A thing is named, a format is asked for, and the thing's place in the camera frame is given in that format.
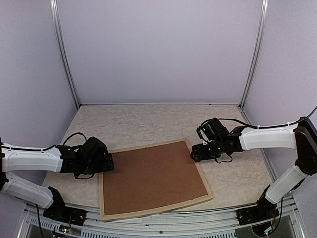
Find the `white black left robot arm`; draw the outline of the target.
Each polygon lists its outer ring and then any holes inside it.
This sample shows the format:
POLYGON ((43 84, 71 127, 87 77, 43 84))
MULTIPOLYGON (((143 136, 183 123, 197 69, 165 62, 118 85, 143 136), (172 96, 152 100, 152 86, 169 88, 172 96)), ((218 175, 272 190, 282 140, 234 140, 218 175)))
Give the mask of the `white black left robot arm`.
POLYGON ((49 210, 58 220, 69 216, 59 191, 41 187, 14 174, 15 171, 71 173, 76 179, 89 179, 96 173, 114 170, 112 154, 95 137, 82 145, 52 145, 47 148, 0 145, 0 191, 49 210))

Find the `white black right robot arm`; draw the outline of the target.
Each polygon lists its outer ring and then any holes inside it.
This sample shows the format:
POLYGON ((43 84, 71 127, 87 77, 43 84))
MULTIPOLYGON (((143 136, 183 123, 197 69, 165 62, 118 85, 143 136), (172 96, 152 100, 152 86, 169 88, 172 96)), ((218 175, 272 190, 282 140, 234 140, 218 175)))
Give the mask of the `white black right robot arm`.
POLYGON ((240 122, 229 131, 221 118, 212 118, 198 126, 200 144, 192 146, 195 162, 215 160, 226 154, 261 149, 267 157, 276 179, 258 199, 249 212, 264 220, 276 211, 276 205, 298 188, 306 177, 317 172, 317 130, 308 116, 281 125, 253 126, 240 122))

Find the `brown hardboard backing panel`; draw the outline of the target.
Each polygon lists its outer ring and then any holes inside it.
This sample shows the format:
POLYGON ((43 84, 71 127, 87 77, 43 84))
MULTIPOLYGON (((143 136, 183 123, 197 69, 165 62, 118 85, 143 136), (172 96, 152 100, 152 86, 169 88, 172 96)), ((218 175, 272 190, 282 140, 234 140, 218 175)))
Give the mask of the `brown hardboard backing panel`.
POLYGON ((213 199, 180 139, 112 152, 115 169, 99 175, 102 221, 160 214, 213 199))

